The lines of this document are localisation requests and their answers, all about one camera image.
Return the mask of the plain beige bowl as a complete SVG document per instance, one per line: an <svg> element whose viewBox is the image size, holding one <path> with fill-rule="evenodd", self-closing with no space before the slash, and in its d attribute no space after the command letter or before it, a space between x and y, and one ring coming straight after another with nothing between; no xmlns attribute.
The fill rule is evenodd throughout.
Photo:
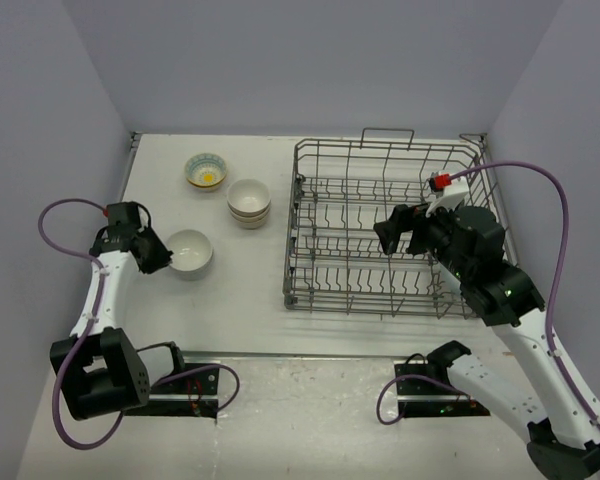
<svg viewBox="0 0 600 480"><path fill-rule="evenodd" d="M236 222L237 226L246 230L255 230L264 226L269 218L269 214L265 213L261 216L254 217L243 217L240 215L231 214L233 220Z"/></svg>

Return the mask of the beige bowl brown leaf pattern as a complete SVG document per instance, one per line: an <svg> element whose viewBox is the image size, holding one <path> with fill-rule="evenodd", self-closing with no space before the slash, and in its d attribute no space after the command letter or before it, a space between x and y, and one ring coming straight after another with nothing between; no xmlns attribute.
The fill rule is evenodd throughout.
<svg viewBox="0 0 600 480"><path fill-rule="evenodd" d="M257 212L246 212L246 211L238 210L238 209L234 208L232 205L229 205L230 214L240 215L243 217L261 216L261 215L264 215L265 213L269 214L270 209L271 209L271 204L268 204L265 208L263 208Z"/></svg>

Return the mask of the white bowl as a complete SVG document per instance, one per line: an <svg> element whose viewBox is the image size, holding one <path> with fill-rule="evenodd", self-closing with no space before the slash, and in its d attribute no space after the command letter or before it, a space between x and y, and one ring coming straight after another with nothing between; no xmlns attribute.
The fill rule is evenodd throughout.
<svg viewBox="0 0 600 480"><path fill-rule="evenodd" d="M213 268L213 260L193 270L181 270L173 264L170 265L170 272L178 279L183 281L197 281L205 278Z"/></svg>
<svg viewBox="0 0 600 480"><path fill-rule="evenodd" d="M171 264L181 270L199 268L213 258L210 240L198 230L178 231L168 238L166 245L173 252Z"/></svg>

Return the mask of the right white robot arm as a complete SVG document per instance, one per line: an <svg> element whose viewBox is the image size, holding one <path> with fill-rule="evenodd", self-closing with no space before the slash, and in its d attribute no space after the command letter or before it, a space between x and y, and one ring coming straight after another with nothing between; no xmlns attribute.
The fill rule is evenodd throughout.
<svg viewBox="0 0 600 480"><path fill-rule="evenodd" d="M504 258L504 228L488 209L398 205L374 231L387 255L402 234L411 255L431 254L458 281L470 309L513 354L534 392L525 395L450 341L431 351L424 380L436 392L457 390L486 407L525 443L547 479L587 479L600 471L600 401L585 386L530 277Z"/></svg>

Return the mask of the yellow checkered bowl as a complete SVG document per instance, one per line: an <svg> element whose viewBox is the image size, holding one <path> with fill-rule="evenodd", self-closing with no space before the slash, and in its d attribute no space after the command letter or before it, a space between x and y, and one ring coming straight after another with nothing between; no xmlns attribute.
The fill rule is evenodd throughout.
<svg viewBox="0 0 600 480"><path fill-rule="evenodd" d="M208 152L194 155L184 166L186 181L202 192L217 190L228 174L227 162L219 155Z"/></svg>

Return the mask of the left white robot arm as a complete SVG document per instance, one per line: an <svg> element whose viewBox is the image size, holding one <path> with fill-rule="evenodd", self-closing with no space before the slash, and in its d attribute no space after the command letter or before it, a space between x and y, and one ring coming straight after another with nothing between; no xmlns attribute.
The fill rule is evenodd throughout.
<svg viewBox="0 0 600 480"><path fill-rule="evenodd" d="M136 348L122 327L130 287L138 276L169 266L171 251L140 203L113 203L101 212L106 225L88 251L76 254L91 264L83 310L69 336L50 349L59 390L76 420L143 407L153 385L175 393L188 379L175 343Z"/></svg>

